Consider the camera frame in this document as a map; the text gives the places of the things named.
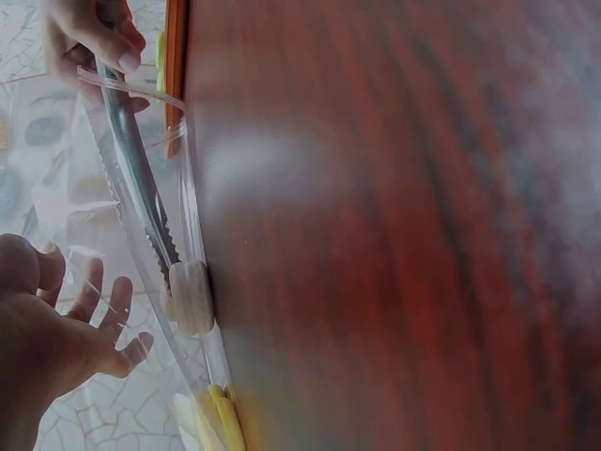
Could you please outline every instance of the plastic bag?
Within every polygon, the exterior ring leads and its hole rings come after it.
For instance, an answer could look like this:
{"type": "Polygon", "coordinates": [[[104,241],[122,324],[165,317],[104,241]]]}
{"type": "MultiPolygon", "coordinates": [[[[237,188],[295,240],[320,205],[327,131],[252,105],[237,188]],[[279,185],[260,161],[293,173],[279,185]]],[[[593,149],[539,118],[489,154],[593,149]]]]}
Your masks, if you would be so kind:
{"type": "MultiPolygon", "coordinates": [[[[154,86],[154,68],[139,70],[141,88],[82,77],[149,95],[150,106],[136,115],[146,155],[179,257],[202,270],[183,105],[144,87],[154,86]],[[181,122],[168,130],[165,108],[182,109],[181,122]],[[176,157],[166,158],[169,148],[177,149],[176,157]]],[[[87,261],[102,258],[103,293],[119,275],[134,286],[117,347],[142,330],[155,336],[147,363],[126,380],[97,375],[56,401],[42,421],[38,449],[52,449],[57,440],[68,449],[244,449],[233,400],[223,390],[229,377],[219,328],[198,334],[208,329],[206,322],[198,326],[207,312],[194,311],[193,304],[162,304],[164,276],[136,212],[105,108],[47,76],[6,84],[0,94],[0,148],[6,143],[0,150],[0,231],[24,235],[36,246],[53,241],[63,251],[68,271],[59,311],[67,311],[87,283],[87,261]]],[[[102,298],[92,323],[108,308],[102,298]]]]}

